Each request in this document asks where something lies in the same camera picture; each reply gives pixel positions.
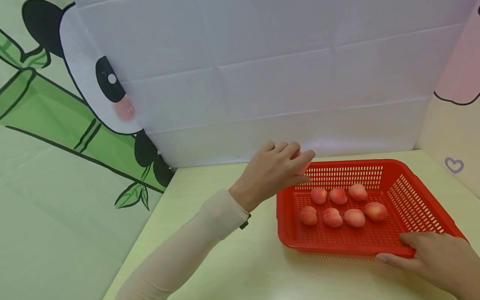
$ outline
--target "wrist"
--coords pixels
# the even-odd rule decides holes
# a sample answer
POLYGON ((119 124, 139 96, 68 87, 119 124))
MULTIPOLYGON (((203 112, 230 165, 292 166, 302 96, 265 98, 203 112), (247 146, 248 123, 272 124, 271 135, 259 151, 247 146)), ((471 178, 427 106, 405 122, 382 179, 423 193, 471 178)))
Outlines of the wrist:
POLYGON ((477 300, 480 299, 480 288, 477 286, 465 287, 455 296, 458 300, 477 300))
POLYGON ((478 282, 478 276, 472 276, 469 279, 462 282, 458 293, 454 295, 459 300, 477 300, 480 299, 480 288, 478 282))
POLYGON ((231 188, 228 189, 228 192, 232 198, 248 213, 251 213, 258 204, 255 201, 255 198, 252 195, 251 189, 246 186, 243 186, 240 183, 235 183, 231 188))

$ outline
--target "table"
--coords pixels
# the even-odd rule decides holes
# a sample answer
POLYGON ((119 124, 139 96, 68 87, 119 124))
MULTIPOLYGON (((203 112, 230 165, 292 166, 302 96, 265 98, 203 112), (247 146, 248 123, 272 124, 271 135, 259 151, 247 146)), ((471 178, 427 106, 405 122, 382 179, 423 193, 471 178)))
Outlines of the table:
MULTIPOLYGON (((480 253, 480 200, 423 151, 316 159, 392 158, 406 163, 480 253)), ((113 300, 138 264, 197 212, 204 200, 230 187, 245 164, 179 169, 156 206, 104 300, 113 300)), ((362 257, 308 255, 284 247, 276 202, 252 213, 245 230, 218 244, 172 300, 454 299, 414 275, 362 257)))

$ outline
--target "panda cheek blush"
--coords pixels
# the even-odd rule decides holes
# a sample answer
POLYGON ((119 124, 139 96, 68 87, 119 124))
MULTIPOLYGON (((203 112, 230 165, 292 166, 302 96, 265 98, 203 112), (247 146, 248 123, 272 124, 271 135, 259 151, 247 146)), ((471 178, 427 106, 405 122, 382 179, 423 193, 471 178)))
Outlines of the panda cheek blush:
POLYGON ((122 121, 131 121, 135 116, 135 109, 128 95, 125 95, 122 100, 113 104, 115 113, 122 121))

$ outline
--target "bamboo leaf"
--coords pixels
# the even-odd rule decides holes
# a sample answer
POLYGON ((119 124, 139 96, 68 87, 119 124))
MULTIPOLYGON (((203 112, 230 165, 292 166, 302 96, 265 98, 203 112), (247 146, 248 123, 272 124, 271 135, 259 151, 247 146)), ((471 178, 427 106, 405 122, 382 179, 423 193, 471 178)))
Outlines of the bamboo leaf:
POLYGON ((13 67, 20 68, 22 58, 22 49, 5 32, 0 30, 0 59, 13 67))
POLYGON ((50 54, 43 48, 37 48, 26 54, 23 67, 33 67, 35 69, 45 68, 50 64, 50 54))
POLYGON ((115 208, 120 209, 137 204, 143 196, 142 188, 144 188, 143 185, 135 182, 129 185, 120 196, 118 196, 114 204, 115 208))
POLYGON ((147 166, 142 174, 141 180, 145 181, 145 178, 147 178, 148 173, 150 172, 150 167, 151 165, 147 166))
POLYGON ((150 211, 150 208, 148 208, 148 190, 147 187, 142 185, 142 191, 140 193, 142 203, 145 205, 148 211, 150 211))

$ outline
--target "peach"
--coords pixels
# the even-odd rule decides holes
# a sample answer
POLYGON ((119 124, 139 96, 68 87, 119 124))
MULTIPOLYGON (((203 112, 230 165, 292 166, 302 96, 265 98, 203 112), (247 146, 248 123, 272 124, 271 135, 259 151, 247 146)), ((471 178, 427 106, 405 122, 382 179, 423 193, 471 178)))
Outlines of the peach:
POLYGON ((340 213, 338 212, 338 209, 333 207, 325 209, 323 221, 325 225, 331 228, 337 228, 342 226, 343 224, 343 219, 340 213))
POLYGON ((333 203, 343 205, 347 203, 347 195, 342 188, 334 188, 330 191, 330 199, 333 203))
POLYGON ((312 201, 316 204, 324 204, 327 200, 327 191, 322 188, 314 188, 310 192, 310 197, 312 198, 312 201))
MULTIPOLYGON (((294 158, 297 158, 299 157, 301 154, 301 151, 297 151, 293 154, 292 158, 291 159, 294 159, 294 158)), ((303 175, 305 173, 305 171, 308 169, 308 166, 310 165, 310 163, 307 163, 303 166, 301 166, 296 172, 295 172, 295 175, 303 175)))
POLYGON ((300 214, 300 221, 308 226, 316 225, 318 222, 317 215, 312 213, 302 213, 300 214))
POLYGON ((370 202, 365 205, 365 214, 373 222, 384 222, 387 220, 387 209, 383 204, 370 202))
POLYGON ((305 213, 316 215, 317 210, 315 208, 311 207, 311 206, 306 206, 306 207, 302 208, 301 211, 300 211, 300 214, 305 214, 305 213))
POLYGON ((368 198, 368 193, 363 184, 356 183, 348 189, 348 194, 355 201, 365 201, 368 198))
POLYGON ((343 214, 343 219, 352 227, 363 227, 365 225, 365 216, 361 210, 352 208, 343 214))

